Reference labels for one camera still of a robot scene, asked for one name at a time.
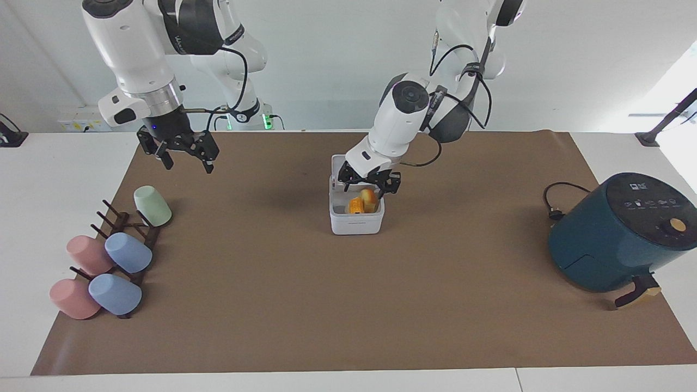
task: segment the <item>plug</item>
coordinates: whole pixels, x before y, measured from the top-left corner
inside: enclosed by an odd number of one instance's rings
[[[557,210],[557,209],[554,209],[554,208],[549,209],[549,215],[548,215],[548,217],[549,217],[550,219],[554,220],[554,221],[557,221],[557,222],[558,222],[558,221],[562,220],[562,218],[564,218],[565,216],[566,216],[566,214],[563,213],[563,212],[560,211],[560,210]]]

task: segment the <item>white table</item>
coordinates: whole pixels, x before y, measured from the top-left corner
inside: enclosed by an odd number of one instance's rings
[[[697,204],[697,195],[658,149],[633,135],[574,134],[602,182],[634,171],[656,176]],[[26,377],[56,316],[48,290],[74,276],[65,245],[93,235],[101,199],[118,189],[137,147],[135,135],[33,134],[19,149],[0,150],[0,391],[695,391],[697,365],[645,368],[423,370],[225,375]],[[697,252],[656,273],[697,347]]]

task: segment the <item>blue cup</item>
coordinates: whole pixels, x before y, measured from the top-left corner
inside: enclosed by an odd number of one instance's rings
[[[104,309],[117,316],[132,312],[143,297],[140,287],[110,273],[92,279],[89,294]]]
[[[126,233],[116,233],[109,237],[104,248],[112,260],[128,273],[143,271],[153,259],[150,248]]]

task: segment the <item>dark teal air fryer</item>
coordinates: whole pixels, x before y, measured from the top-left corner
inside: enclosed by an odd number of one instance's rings
[[[659,267],[697,248],[697,209],[673,187],[643,174],[612,176],[549,235],[554,262],[576,284],[609,292],[634,282],[625,306],[660,287]]]

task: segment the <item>pink cup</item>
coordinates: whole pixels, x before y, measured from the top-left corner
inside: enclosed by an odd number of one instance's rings
[[[89,285],[83,280],[60,280],[51,287],[48,295],[61,312],[73,319],[88,319],[101,308],[89,295]]]
[[[114,261],[104,249],[104,244],[88,236],[77,236],[66,246],[68,254],[91,276],[108,272]]]

